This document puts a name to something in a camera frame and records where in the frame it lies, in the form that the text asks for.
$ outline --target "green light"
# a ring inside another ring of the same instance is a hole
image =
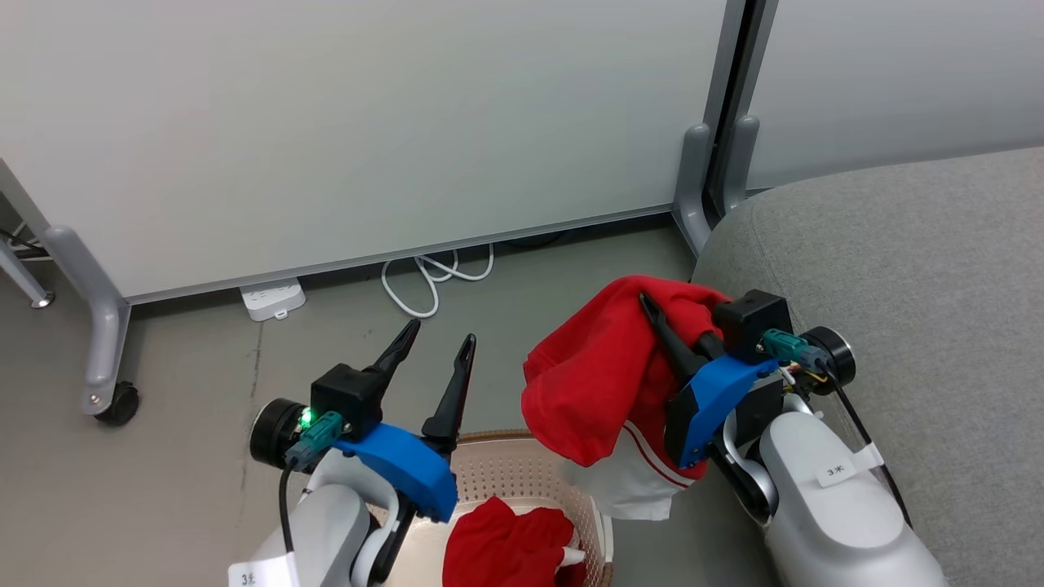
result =
[[[306,407],[304,412],[301,413],[301,427],[307,428],[312,425],[312,420],[315,418],[315,414],[312,412],[311,407]]]

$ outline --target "white power strip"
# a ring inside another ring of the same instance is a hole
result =
[[[295,278],[240,287],[246,311],[256,322],[283,320],[305,304],[305,290]]]

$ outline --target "beige plastic basket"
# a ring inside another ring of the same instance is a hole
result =
[[[612,522],[598,512],[591,496],[562,480],[562,461],[527,430],[461,436],[453,452],[459,497],[453,519],[449,524],[414,521],[385,586],[441,587],[446,542],[456,521],[496,495],[516,514],[536,508],[565,512],[587,553],[584,587],[608,587],[613,577]],[[375,511],[378,518],[383,513]]]

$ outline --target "gray fabric upholstery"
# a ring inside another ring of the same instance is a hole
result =
[[[954,587],[1044,584],[1044,148],[766,191],[693,283],[772,291],[796,329],[845,335],[852,401]]]

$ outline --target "whiteboard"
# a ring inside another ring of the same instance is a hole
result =
[[[1044,144],[1044,2],[780,0],[748,188]]]
[[[8,0],[0,158],[124,297],[667,205],[725,0]]]

